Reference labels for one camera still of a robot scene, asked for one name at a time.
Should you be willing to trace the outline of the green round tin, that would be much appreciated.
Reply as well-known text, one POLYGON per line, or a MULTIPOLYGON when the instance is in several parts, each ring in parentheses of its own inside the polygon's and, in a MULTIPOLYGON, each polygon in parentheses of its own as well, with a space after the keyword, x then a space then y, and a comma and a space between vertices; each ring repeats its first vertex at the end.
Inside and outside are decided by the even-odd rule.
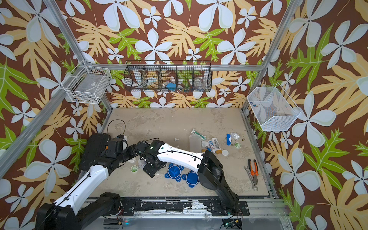
POLYGON ((240 149, 240 148, 242 147, 241 143, 239 143, 239 142, 236 142, 236 143, 234 144, 234 146, 235 146, 235 148, 237 148, 237 149, 240 149))
POLYGON ((130 168, 130 170, 131 170, 131 172, 132 173, 136 173, 137 171, 138 171, 138 166, 136 166, 136 165, 133 165, 131 168, 130 168))

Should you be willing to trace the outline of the blue jar lid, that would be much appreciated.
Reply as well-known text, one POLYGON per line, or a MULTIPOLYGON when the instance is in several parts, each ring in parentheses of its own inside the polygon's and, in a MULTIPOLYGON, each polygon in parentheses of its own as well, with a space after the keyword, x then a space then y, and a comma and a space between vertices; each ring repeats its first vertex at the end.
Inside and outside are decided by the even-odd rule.
POLYGON ((199 176, 194 171, 189 171, 186 174, 182 174, 181 178, 188 184, 190 188, 194 188, 199 184, 199 176))
POLYGON ((173 179, 176 182, 180 182, 182 180, 181 175, 183 170, 184 170, 183 166, 170 163, 168 166, 167 173, 164 175, 164 177, 167 179, 173 179))

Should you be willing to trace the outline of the clear jar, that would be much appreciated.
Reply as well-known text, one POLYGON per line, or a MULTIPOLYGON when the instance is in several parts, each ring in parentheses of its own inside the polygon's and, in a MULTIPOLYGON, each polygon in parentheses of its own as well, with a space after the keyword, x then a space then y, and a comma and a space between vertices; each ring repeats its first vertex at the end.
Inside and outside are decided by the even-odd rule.
POLYGON ((197 134, 192 134, 189 136, 189 146, 190 151, 195 153, 202 152, 202 145, 201 145, 202 139, 197 134))

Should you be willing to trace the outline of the green white toothpaste packet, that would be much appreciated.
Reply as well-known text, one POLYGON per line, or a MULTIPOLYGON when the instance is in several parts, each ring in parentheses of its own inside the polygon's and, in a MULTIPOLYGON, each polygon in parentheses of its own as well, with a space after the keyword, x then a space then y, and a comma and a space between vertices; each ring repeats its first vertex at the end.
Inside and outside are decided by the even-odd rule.
POLYGON ((191 134, 198 135, 202 140, 206 140, 206 139, 207 139, 207 137, 206 137, 206 136, 204 136, 204 135, 200 134, 200 133, 199 133, 198 131, 196 131, 195 129, 193 129, 193 130, 191 131, 191 134))

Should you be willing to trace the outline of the white bottle orange cap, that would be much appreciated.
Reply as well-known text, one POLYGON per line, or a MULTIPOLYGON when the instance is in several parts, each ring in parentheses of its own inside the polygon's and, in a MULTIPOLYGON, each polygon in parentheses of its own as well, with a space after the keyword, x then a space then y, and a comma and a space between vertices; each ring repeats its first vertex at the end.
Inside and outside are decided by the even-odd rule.
POLYGON ((216 154, 222 154, 222 149, 220 147, 218 139, 217 138, 212 138, 211 141, 213 142, 215 153, 216 154))

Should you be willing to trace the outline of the white round cap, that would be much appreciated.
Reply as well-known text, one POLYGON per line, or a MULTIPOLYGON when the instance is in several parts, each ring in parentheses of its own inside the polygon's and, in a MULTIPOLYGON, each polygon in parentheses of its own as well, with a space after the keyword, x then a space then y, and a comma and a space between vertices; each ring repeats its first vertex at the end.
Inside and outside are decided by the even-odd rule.
POLYGON ((223 155, 223 156, 228 156, 228 155, 229 155, 229 152, 228 152, 227 150, 225 150, 225 149, 224 149, 224 150, 222 150, 222 155, 223 155))

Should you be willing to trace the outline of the blue small packet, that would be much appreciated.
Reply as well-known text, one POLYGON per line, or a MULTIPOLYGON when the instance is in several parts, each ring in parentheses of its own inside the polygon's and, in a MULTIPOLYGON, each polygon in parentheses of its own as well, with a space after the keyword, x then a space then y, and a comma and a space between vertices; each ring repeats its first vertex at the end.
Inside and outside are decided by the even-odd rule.
POLYGON ((232 144, 231 134, 226 134, 226 144, 227 144, 227 146, 230 146, 232 144))

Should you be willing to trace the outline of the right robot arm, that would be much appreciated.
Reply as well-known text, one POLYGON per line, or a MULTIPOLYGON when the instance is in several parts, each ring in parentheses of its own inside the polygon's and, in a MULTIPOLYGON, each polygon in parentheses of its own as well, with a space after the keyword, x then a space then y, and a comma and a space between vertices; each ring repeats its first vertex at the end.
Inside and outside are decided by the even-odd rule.
POLYGON ((189 152, 175 148, 163 141, 154 140, 138 142, 133 147, 134 152, 145 161, 144 172, 151 178, 167 163, 173 163, 192 170, 199 177, 200 184, 215 191, 220 199, 220 214, 235 215, 239 209, 238 196, 226 182, 223 165, 211 151, 204 153, 189 152))

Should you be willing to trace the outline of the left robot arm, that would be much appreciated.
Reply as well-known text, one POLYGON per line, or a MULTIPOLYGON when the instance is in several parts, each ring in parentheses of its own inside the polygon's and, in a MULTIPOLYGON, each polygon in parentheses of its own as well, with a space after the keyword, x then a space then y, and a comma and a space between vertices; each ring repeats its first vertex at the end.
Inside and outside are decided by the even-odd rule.
POLYGON ((121 199, 106 192, 93 203, 83 207, 91 193, 117 168, 135 158, 135 145, 125 147, 124 139, 111 139, 107 149, 97 158, 89 171, 65 195, 52 204, 43 205, 36 215, 37 230, 83 230, 100 216, 118 214, 121 199))

